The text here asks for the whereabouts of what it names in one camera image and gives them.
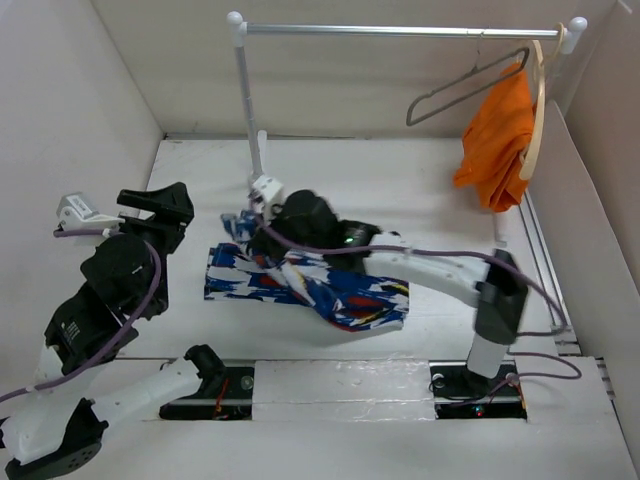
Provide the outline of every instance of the white table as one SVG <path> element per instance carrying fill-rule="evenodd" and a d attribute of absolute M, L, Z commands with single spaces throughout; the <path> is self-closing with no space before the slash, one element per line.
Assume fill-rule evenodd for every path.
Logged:
<path fill-rule="evenodd" d="M 258 360 L 254 419 L 166 422 L 149 412 L 114 432 L 70 480 L 637 478 L 593 359 L 572 359 L 579 381 L 523 382 L 526 422 L 436 421 L 426 361 L 464 359 L 472 338 L 473 312 L 444 295 L 412 286 L 405 328 L 377 336 L 340 331 L 302 307 L 205 302 L 208 249 L 228 240 L 219 215 L 246 205 L 247 155 L 245 141 L 162 142 L 149 189 L 185 182 L 196 219 L 169 258 L 168 312 L 139 322 L 140 338 L 107 373 L 122 386 L 157 371 L 158 359 L 208 343 L 224 359 Z M 490 252 L 491 216 L 476 208 L 472 190 L 451 185 L 460 156 L 457 140 L 276 140 L 266 167 L 289 192 L 315 189 L 346 218 L 428 248 Z M 544 262 L 530 213 L 506 214 L 507 248 L 538 277 Z M 523 328 L 550 323 L 530 295 Z M 556 350 L 549 338 L 516 348 Z M 521 372 L 566 372 L 542 359 L 516 363 Z"/>

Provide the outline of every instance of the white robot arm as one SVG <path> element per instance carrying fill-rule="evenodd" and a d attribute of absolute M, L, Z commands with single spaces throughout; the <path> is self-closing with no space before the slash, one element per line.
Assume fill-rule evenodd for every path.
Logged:
<path fill-rule="evenodd" d="M 136 338 L 133 322 L 168 308 L 166 257 L 194 216 L 180 183 L 156 192 L 123 190 L 118 203 L 154 215 L 144 220 L 102 215 L 79 193 L 67 195 L 58 207 L 55 235 L 97 248 L 81 266 L 86 283 L 60 305 L 45 331 L 35 386 L 0 397 L 1 402 L 26 395 L 14 415 L 0 420 L 0 447 L 13 457 L 5 469 L 10 480 L 73 472 L 98 453 L 119 424 L 180 397 L 213 395 L 224 381 L 222 361 L 210 347 L 198 345 L 131 387 L 86 397 L 93 380 Z"/>
<path fill-rule="evenodd" d="M 338 269 L 415 283 L 476 308 L 468 381 L 482 390 L 486 380 L 496 376 L 516 341 L 528 295 L 508 252 L 496 250 L 490 264 L 464 255 L 420 256 L 416 253 L 428 252 L 412 247 L 395 232 L 339 220 L 327 202 L 309 190 L 285 199 L 283 185 L 263 175 L 253 183 L 252 192 L 253 208 L 261 213 L 257 217 L 261 229 L 251 240 L 257 249 L 275 258 L 289 248 L 322 254 Z"/>

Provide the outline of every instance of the white wall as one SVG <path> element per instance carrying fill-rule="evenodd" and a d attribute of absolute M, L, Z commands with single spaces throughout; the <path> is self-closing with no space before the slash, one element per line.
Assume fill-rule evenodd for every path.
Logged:
<path fill-rule="evenodd" d="M 52 238 L 60 197 L 84 190 L 117 213 L 120 189 L 146 186 L 161 135 L 88 0 L 0 1 L 2 393 L 30 381 L 91 253 Z"/>
<path fill-rule="evenodd" d="M 611 13 L 566 117 L 582 160 L 573 160 L 574 152 L 552 143 L 549 164 L 538 167 L 531 186 L 578 339 L 585 354 L 606 361 L 636 468 L 640 468 L 639 85 L 640 1 L 627 0 L 618 2 Z M 553 142 L 557 136 L 553 126 L 545 125 L 545 132 L 547 141 Z M 579 163 L 575 171 L 567 170 L 571 161 Z"/>
<path fill-rule="evenodd" d="M 574 16 L 587 18 L 589 27 L 580 37 L 580 42 L 573 53 L 565 58 L 560 71 L 556 72 L 558 77 L 551 91 L 551 96 L 563 114 L 567 113 L 571 105 L 582 74 L 615 5 L 615 0 L 579 0 L 578 2 Z"/>
<path fill-rule="evenodd" d="M 628 0 L 611 16 L 567 124 L 640 288 L 639 85 L 640 1 Z"/>
<path fill-rule="evenodd" d="M 160 125 L 168 132 L 243 133 L 226 14 L 256 23 L 553 28 L 583 14 L 597 25 L 614 0 L 93 0 Z M 578 71 L 596 29 L 569 74 Z M 334 136 L 459 135 L 480 97 L 409 129 L 419 94 L 474 64 L 474 40 L 250 37 L 256 118 L 271 133 Z M 480 64 L 511 42 L 480 44 Z M 497 69 L 489 72 L 494 78 Z M 486 77 L 476 79 L 483 83 Z M 559 85 L 569 92 L 568 79 Z M 431 104 L 443 105 L 471 83 Z"/>

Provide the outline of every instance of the colorful fabric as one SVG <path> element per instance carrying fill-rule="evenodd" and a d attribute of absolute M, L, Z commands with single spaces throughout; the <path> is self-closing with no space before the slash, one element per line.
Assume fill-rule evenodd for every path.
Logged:
<path fill-rule="evenodd" d="M 409 311 L 409 287 L 392 278 L 331 268 L 321 255 L 289 250 L 281 262 L 251 251 L 256 230 L 253 213 L 223 215 L 236 242 L 211 248 L 205 299 L 246 298 L 306 305 L 336 327 L 348 331 L 402 328 Z"/>

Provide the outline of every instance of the orange towel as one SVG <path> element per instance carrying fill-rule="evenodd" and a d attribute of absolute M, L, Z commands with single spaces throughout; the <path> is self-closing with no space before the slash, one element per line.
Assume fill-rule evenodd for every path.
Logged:
<path fill-rule="evenodd" d="M 502 72 L 518 68 L 511 65 Z M 533 106 L 524 70 L 494 86 L 462 137 L 464 159 L 453 177 L 456 187 L 475 185 L 480 203 L 504 212 L 522 200 L 520 152 L 531 142 Z"/>

